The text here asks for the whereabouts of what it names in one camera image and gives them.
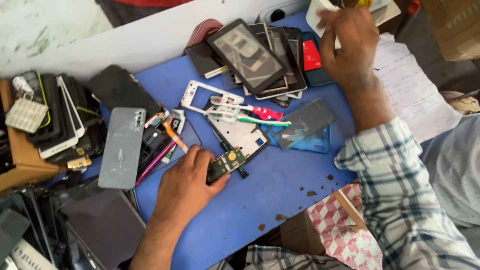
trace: handwritten notes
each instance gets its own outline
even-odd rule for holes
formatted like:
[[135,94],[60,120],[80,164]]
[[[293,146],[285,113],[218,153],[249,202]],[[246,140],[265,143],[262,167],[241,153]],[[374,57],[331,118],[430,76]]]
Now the handwritten notes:
[[394,113],[408,124],[418,142],[448,131],[460,121],[462,115],[444,101],[407,46],[396,43],[393,35],[380,35],[374,68]]

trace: green circuit board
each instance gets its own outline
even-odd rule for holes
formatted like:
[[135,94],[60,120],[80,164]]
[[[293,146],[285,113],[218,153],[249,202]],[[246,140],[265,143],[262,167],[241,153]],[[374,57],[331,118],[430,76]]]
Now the green circuit board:
[[223,154],[208,166],[207,184],[213,184],[222,175],[232,172],[244,164],[246,158],[240,151],[240,147],[234,147],[232,150]]

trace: red cloth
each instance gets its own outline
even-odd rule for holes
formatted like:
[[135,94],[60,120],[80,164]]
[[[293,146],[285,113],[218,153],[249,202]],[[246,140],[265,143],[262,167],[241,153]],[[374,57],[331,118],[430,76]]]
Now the red cloth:
[[182,4],[191,2],[193,0],[114,0],[120,3],[127,5],[137,6],[137,7],[176,7]]

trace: brown cardboard box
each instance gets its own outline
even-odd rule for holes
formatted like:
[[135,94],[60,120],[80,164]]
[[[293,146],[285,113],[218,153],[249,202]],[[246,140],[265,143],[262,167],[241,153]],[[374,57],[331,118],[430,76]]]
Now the brown cardboard box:
[[[12,85],[9,80],[0,80],[0,95],[3,109],[7,111],[13,103]],[[27,140],[24,132],[11,127],[7,130],[16,167],[0,174],[0,192],[12,187],[39,183],[64,171],[63,167],[41,159],[38,149]]]
[[447,61],[480,58],[480,0],[422,0]]

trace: toothbrush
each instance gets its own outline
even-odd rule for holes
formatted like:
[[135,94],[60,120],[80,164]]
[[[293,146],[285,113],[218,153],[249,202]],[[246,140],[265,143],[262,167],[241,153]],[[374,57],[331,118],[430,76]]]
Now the toothbrush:
[[264,125],[272,125],[272,126],[291,126],[292,125],[292,122],[258,120],[250,116],[239,115],[237,113],[232,113],[228,111],[217,111],[217,110],[209,111],[208,114],[214,117],[223,117],[224,115],[229,115],[229,116],[232,116],[233,118],[236,118],[239,121],[251,122],[256,124],[264,124]]
[[224,99],[222,97],[211,97],[210,101],[212,102],[213,105],[216,105],[216,106],[225,106],[229,108],[253,111],[253,113],[258,115],[262,120],[270,120],[270,119],[280,120],[283,117],[283,113],[276,112],[274,110],[270,110],[267,108],[254,107],[252,105],[243,105],[243,104],[238,104],[238,105],[228,104],[224,102]]

